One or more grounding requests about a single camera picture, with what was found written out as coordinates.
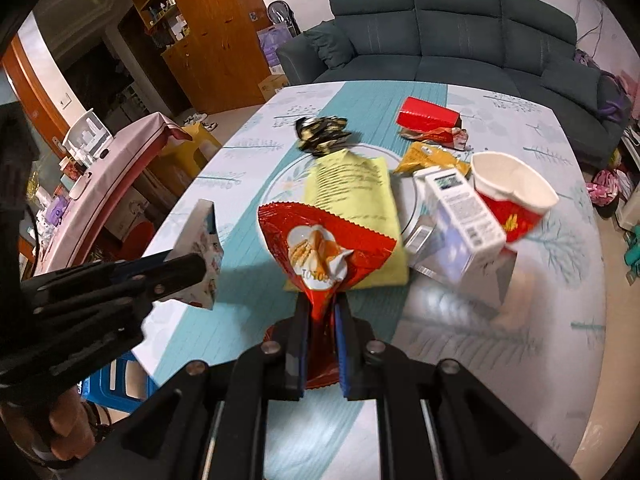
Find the yellow wrapper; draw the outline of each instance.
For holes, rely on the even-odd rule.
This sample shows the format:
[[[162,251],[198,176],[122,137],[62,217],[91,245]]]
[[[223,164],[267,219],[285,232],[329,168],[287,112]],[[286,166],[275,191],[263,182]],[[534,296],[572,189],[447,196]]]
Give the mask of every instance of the yellow wrapper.
[[[382,268],[353,288],[407,283],[409,269],[384,158],[366,158],[349,150],[319,158],[306,179],[305,203],[396,240]],[[295,290],[292,283],[285,288]]]
[[[413,173],[431,166],[441,166],[445,170],[456,168],[465,176],[471,168],[471,165],[457,160],[449,152],[424,142],[412,142],[394,173]]]

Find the sofa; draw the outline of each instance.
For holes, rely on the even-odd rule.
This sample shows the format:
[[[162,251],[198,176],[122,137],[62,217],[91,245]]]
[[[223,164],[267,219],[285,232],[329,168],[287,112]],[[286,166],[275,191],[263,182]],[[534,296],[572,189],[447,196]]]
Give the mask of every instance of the sofa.
[[[540,0],[329,3],[331,22],[296,36],[276,51],[292,85],[429,81],[521,97],[551,108],[578,160],[596,168],[606,165],[620,141],[631,103],[611,78],[593,68],[588,70],[596,72],[586,73],[586,66],[573,61],[575,22],[549,4]],[[348,62],[329,68],[328,60],[321,59],[314,37],[321,27],[335,27],[348,38],[353,50]],[[585,87],[591,86],[583,82],[583,72],[593,82],[586,96]],[[623,103],[618,122],[599,113],[607,101]]]

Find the red carton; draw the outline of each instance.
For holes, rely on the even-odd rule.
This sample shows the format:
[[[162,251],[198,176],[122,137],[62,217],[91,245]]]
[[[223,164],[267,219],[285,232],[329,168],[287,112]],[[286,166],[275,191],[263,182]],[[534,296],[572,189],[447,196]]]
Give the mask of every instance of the red carton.
[[[404,100],[396,123],[414,132],[430,132],[441,127],[462,127],[458,112],[415,97]]]

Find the pink tablecloth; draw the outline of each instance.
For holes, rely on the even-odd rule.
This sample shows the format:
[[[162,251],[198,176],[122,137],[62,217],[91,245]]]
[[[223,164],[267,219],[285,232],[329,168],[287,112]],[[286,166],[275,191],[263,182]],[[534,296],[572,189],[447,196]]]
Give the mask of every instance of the pink tablecloth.
[[[85,237],[90,231],[95,232],[94,223],[110,195],[166,128],[174,137],[186,135],[180,126],[160,112],[137,120],[116,134],[107,156],[99,158],[89,168],[89,182],[82,195],[72,200],[65,211],[62,223],[40,255],[36,274],[63,269],[73,263]]]

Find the red stool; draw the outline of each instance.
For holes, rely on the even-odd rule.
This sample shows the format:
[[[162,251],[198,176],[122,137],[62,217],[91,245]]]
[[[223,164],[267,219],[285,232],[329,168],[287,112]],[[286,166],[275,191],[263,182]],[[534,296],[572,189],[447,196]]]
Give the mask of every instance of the red stool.
[[[119,260],[137,260],[142,257],[146,248],[156,234],[154,225],[149,221],[140,222],[136,225],[122,243],[122,248],[118,254]]]

